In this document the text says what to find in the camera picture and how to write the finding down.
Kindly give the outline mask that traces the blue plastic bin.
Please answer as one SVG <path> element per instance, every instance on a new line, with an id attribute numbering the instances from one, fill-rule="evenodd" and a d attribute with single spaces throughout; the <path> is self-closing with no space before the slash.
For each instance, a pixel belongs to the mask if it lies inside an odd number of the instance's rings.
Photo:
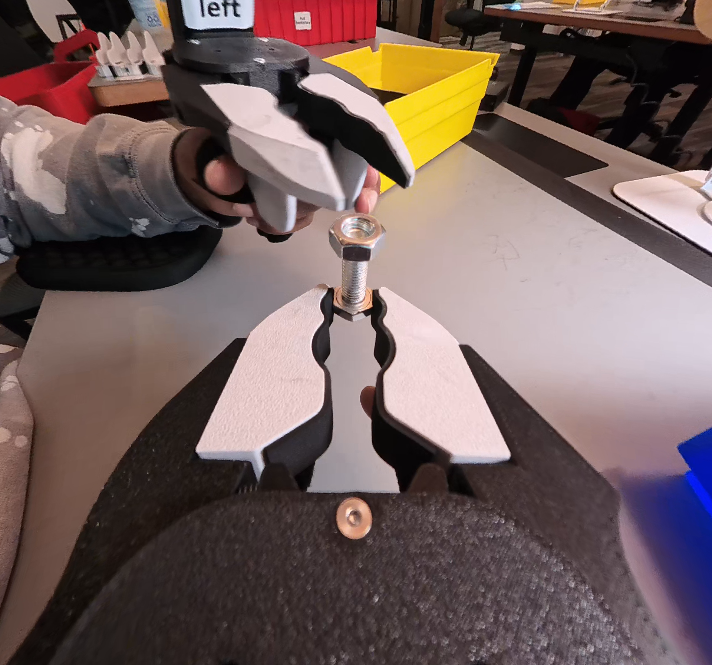
<path id="1" fill-rule="evenodd" d="M 663 641 L 711 663 L 711 430 L 677 447 L 683 474 L 606 473 L 620 498 L 624 555 Z"/>

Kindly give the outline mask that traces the white document stand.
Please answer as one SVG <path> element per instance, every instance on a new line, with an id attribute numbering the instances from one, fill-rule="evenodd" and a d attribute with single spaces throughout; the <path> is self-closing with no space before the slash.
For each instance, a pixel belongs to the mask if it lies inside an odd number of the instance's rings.
<path id="1" fill-rule="evenodd" d="M 711 252 L 711 171 L 620 182 L 612 194 L 699 249 Z"/>

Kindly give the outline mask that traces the person's left hand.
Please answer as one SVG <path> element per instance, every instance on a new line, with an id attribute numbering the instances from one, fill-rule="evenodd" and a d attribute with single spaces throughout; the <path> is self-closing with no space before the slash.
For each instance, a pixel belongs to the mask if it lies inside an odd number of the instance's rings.
<path id="1" fill-rule="evenodd" d="M 174 176 L 188 203 L 219 227 L 227 228 L 245 220 L 264 236 L 279 242 L 289 233 L 279 232 L 259 214 L 248 200 L 247 172 L 203 128 L 187 128 L 172 149 Z"/>

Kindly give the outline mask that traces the black textured pad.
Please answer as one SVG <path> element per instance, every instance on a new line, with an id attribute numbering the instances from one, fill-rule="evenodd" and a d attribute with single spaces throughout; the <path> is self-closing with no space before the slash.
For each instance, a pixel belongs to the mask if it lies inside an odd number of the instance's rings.
<path id="1" fill-rule="evenodd" d="M 200 226 L 153 237 L 100 237 L 84 242 L 34 242 L 20 249 L 17 274 L 51 291 L 140 292 L 173 287 L 198 272 L 223 232 Z"/>

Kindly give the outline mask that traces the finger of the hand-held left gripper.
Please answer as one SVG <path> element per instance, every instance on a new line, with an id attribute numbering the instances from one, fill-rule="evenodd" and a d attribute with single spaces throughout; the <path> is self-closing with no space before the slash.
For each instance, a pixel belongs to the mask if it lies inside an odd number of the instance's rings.
<path id="1" fill-rule="evenodd" d="M 296 86 L 296 118 L 320 140 L 339 142 L 401 188 L 415 178 L 412 157 L 377 97 L 332 73 L 314 73 Z"/>
<path id="2" fill-rule="evenodd" d="M 298 200 L 343 210 L 346 195 L 330 151 L 278 108 L 265 89 L 205 83 L 210 101 L 228 121 L 235 161 L 248 173 L 258 210 L 296 210 Z"/>

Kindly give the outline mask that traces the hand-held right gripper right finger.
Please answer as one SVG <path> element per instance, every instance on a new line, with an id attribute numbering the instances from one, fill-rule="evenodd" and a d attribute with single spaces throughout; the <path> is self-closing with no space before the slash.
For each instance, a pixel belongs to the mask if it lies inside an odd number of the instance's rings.
<path id="1" fill-rule="evenodd" d="M 458 341 L 438 321 L 388 288 L 373 294 L 379 365 L 372 445 L 396 473 L 412 479 L 423 464 L 447 474 L 455 465 L 511 458 Z"/>

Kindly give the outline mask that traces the yellow plastic bin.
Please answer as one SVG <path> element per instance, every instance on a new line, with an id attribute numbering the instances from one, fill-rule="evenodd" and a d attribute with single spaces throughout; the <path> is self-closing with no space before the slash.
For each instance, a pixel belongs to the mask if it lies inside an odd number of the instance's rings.
<path id="1" fill-rule="evenodd" d="M 370 89 L 399 94 L 385 109 L 420 169 L 472 131 L 499 57 L 464 49 L 380 44 L 377 51 L 360 48 L 325 61 Z"/>

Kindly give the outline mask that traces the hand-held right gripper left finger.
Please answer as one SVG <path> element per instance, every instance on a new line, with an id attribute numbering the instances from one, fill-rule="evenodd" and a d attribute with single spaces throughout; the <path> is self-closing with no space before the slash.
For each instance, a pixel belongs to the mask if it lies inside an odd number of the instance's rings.
<path id="1" fill-rule="evenodd" d="M 333 291 L 317 285 L 260 322 L 197 443 L 201 459 L 268 464 L 293 476 L 313 468 L 333 433 L 330 354 Z"/>

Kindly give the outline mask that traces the silver hex nut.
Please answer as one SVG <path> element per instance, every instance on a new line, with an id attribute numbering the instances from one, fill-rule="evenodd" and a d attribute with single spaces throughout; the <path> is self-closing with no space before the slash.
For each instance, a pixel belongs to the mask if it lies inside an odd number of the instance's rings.
<path id="1" fill-rule="evenodd" d="M 350 213 L 338 217 L 329 229 L 330 245 L 343 261 L 368 262 L 378 254 L 385 228 L 373 216 Z"/>

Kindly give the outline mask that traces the background wooden desk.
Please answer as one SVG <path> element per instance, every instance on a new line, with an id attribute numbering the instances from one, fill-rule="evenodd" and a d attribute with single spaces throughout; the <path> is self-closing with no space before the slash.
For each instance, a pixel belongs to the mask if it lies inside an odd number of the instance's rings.
<path id="1" fill-rule="evenodd" d="M 523 46 L 508 97 L 508 103 L 516 107 L 521 105 L 530 73 L 540 52 L 580 55 L 609 64 L 630 64 L 652 70 L 663 62 L 665 50 L 671 44 L 692 44 L 697 47 L 711 45 L 710 34 L 694 25 L 673 20 L 630 20 L 616 14 L 593 14 L 554 7 L 525 9 L 514 3 L 489 5 L 484 8 L 484 13 L 503 21 L 503 41 Z M 596 44 L 592 37 L 570 38 L 545 33 L 547 25 L 614 32 L 632 37 L 634 41 L 625 48 L 611 47 L 610 43 Z"/>

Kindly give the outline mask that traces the silver hex bolt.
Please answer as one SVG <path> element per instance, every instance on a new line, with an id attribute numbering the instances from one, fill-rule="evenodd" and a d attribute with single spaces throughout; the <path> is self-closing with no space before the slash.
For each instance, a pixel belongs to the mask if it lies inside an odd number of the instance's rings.
<path id="1" fill-rule="evenodd" d="M 359 321 L 372 311 L 372 290 L 367 286 L 368 263 L 368 260 L 341 259 L 341 282 L 334 288 L 333 311 L 346 321 Z"/>

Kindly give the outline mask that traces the person's left forearm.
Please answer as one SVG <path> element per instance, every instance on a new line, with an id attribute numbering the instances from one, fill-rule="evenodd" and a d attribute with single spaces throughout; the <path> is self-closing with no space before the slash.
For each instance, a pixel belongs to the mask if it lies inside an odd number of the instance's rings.
<path id="1" fill-rule="evenodd" d="M 179 189 L 181 132 L 111 114 L 80 125 L 1 98 L 1 262 L 33 242 L 223 228 Z"/>

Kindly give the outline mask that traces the red ribbed plastic bin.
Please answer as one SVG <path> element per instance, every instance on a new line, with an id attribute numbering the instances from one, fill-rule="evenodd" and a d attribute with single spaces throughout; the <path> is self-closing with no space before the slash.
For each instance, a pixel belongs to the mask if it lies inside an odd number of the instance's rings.
<path id="1" fill-rule="evenodd" d="M 255 0 L 254 33 L 302 47 L 375 37 L 378 0 Z"/>

